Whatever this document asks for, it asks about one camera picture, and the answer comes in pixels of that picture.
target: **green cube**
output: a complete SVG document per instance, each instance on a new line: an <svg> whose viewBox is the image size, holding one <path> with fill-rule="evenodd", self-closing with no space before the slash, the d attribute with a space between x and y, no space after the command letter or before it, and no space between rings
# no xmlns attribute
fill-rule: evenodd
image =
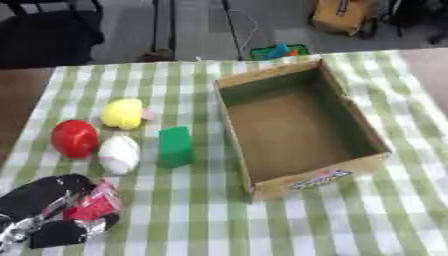
<svg viewBox="0 0 448 256"><path fill-rule="evenodd" d="M193 161L193 147L185 126L159 131L159 162L165 168L175 168Z"/></svg>

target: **open box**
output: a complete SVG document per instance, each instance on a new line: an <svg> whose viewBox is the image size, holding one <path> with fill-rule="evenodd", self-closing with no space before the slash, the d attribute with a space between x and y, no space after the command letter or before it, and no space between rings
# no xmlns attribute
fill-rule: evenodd
<svg viewBox="0 0 448 256"><path fill-rule="evenodd" d="M253 200L373 171L390 150L322 60L216 81Z"/></svg>

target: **red packaging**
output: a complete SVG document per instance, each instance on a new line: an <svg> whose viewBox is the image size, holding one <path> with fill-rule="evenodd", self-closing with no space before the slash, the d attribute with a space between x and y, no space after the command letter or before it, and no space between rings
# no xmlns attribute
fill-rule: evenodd
<svg viewBox="0 0 448 256"><path fill-rule="evenodd" d="M121 200L116 188L102 179L94 190L64 212L64 219L92 221L109 213L118 214Z"/></svg>

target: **white ball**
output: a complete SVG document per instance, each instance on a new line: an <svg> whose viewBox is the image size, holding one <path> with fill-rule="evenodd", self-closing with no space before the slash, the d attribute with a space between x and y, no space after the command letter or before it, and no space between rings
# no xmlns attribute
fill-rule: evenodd
<svg viewBox="0 0 448 256"><path fill-rule="evenodd" d="M98 158L101 166L107 171L125 175L132 171L140 161L140 148L128 136L113 136L101 145Z"/></svg>

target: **tablecloth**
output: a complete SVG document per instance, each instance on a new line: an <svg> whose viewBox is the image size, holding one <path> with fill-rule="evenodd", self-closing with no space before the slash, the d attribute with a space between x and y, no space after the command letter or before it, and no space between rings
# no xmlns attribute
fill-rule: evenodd
<svg viewBox="0 0 448 256"><path fill-rule="evenodd" d="M0 192L47 175L106 176L124 209L119 224L84 245L21 245L9 255L447 255L446 118L398 52L321 57L393 154L373 176L253 204L243 200L213 81L304 57L57 68L2 168ZM155 120L130 132L102 126L102 108L122 97L141 99ZM116 133L134 138L139 167L111 177L95 157L61 158L49 134L71 118L91 122L101 140ZM173 126L189 127L196 160L159 168L158 130Z"/></svg>

